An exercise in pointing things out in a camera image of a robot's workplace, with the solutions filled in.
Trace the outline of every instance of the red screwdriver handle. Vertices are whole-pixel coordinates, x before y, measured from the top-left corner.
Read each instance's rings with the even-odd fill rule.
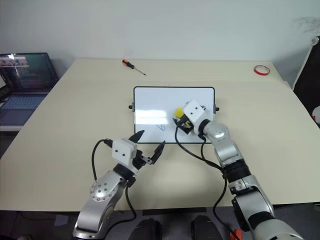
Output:
[[[135,68],[135,65],[132,65],[127,59],[123,59],[122,63],[123,63],[123,65],[125,65],[125,66],[127,66],[129,68],[132,68],[132,69]]]

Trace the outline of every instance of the red tape roll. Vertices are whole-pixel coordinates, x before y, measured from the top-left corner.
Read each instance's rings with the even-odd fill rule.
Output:
[[[270,73],[270,68],[265,65],[257,65],[254,67],[253,71],[261,76],[267,76]]]

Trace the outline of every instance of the small whiteboard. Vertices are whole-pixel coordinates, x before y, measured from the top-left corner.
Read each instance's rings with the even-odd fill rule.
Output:
[[[175,143],[176,124],[173,121],[178,107],[191,100],[206,107],[209,120],[214,120],[215,89],[213,87],[154,87],[136,86],[134,98],[134,132],[145,130],[139,143]],[[202,143],[193,131],[188,135],[181,129],[181,143]]]

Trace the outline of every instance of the table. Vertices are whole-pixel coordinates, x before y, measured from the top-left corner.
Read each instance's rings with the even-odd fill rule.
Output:
[[[271,62],[78,59],[43,100],[0,160],[0,208],[80,211],[93,182],[91,153],[99,139],[133,134],[135,86],[212,86],[220,111],[252,174],[273,204],[320,199],[320,132]],[[268,76],[255,65],[271,69]],[[186,144],[200,152],[198,144]],[[139,144],[152,156],[156,144]],[[218,162],[207,144],[206,157]],[[116,162],[101,145],[98,176]],[[136,209],[209,207],[223,189],[221,173],[167,144],[155,165],[145,166],[129,197]],[[230,206],[227,191],[221,206]],[[122,197],[116,209],[128,209]]]

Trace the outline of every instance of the floor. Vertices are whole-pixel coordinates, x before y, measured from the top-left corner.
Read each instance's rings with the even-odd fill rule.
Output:
[[[0,134],[0,156],[14,139],[15,134]],[[18,238],[30,235],[33,240],[70,240],[78,212],[19,212],[0,211],[0,234]],[[239,228],[232,207],[218,207],[217,214],[231,227]],[[320,210],[314,203],[275,206],[276,217],[288,223],[306,240],[320,239]],[[218,227],[224,240],[229,234],[215,219],[211,207],[139,210],[137,219],[116,226],[108,234],[108,240],[125,240],[143,219],[153,218],[162,224],[162,239],[191,240],[190,223],[198,215],[208,216]],[[131,217],[130,211],[116,211],[112,222]],[[250,240],[245,233],[244,240]]]

